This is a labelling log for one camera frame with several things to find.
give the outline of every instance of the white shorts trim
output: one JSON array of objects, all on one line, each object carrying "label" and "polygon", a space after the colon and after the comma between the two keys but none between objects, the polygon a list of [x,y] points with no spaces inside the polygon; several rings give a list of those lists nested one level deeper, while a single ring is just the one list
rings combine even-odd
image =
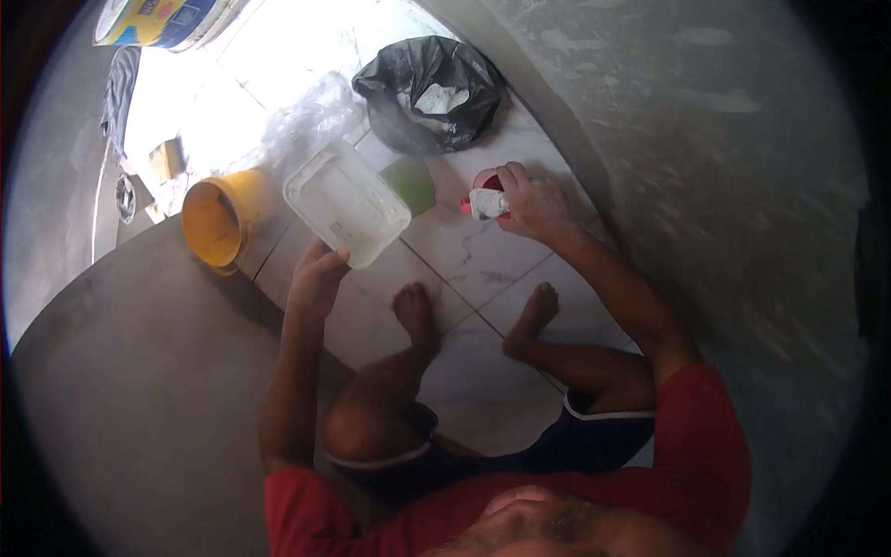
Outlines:
[{"label": "white shorts trim", "polygon": [[630,418],[655,418],[655,410],[633,410],[629,412],[604,412],[603,414],[580,414],[569,405],[569,395],[563,395],[563,407],[569,410],[577,420],[591,422],[593,420],[622,420]]},{"label": "white shorts trim", "polygon": [[375,461],[373,463],[356,463],[353,461],[336,458],[327,453],[325,453],[325,456],[327,456],[328,460],[330,460],[331,462],[337,464],[338,466],[343,466],[344,468],[352,468],[353,470],[379,470],[381,468],[388,468],[389,466],[393,466],[395,464],[407,463],[408,461],[414,460],[415,458],[423,455],[429,449],[430,442],[427,441],[413,451],[402,453],[401,455],[394,456],[393,458],[388,458],[387,460]]}]

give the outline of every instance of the navy shorts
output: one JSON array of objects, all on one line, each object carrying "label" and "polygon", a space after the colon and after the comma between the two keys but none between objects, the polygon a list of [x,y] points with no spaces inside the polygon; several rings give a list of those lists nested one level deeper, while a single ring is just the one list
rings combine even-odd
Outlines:
[{"label": "navy shorts", "polygon": [[377,502],[399,508],[455,481],[495,472],[598,474],[625,465],[653,435],[655,412],[584,414],[592,400],[574,391],[560,417],[529,448],[513,455],[456,455],[429,440],[404,455],[376,463],[329,456],[334,466]]}]

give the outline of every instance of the bare foot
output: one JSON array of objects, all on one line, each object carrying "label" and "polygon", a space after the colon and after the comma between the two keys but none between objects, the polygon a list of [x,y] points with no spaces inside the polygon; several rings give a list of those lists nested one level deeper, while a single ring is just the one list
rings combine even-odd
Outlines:
[{"label": "bare foot", "polygon": [[412,345],[439,350],[439,335],[433,324],[433,304],[421,283],[409,283],[393,297],[396,319],[408,332]]},{"label": "bare foot", "polygon": [[523,315],[517,320],[511,332],[507,333],[502,343],[504,354],[515,360],[522,360],[529,343],[538,339],[542,329],[550,323],[560,311],[560,300],[557,291],[549,283],[541,283],[535,287],[532,296],[526,302]]}]

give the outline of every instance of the gray cloth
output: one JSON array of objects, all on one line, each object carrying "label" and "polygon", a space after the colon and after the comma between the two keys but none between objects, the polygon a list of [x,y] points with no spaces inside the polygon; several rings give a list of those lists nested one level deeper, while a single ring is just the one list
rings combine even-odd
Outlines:
[{"label": "gray cloth", "polygon": [[102,132],[111,137],[118,155],[124,155],[124,133],[127,130],[127,114],[133,99],[136,85],[136,72],[139,70],[138,46],[122,46],[111,59],[109,80],[105,85],[105,98],[102,107]]}]

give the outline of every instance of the black plastic bag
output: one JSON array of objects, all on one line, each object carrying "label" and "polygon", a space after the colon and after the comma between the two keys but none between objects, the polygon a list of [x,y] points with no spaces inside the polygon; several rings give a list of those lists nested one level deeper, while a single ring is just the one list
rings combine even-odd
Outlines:
[{"label": "black plastic bag", "polygon": [[[485,56],[437,36],[385,46],[353,77],[353,89],[368,100],[374,134],[396,151],[425,155],[465,149],[486,131],[501,84]],[[416,106],[419,100],[431,113]]]}]

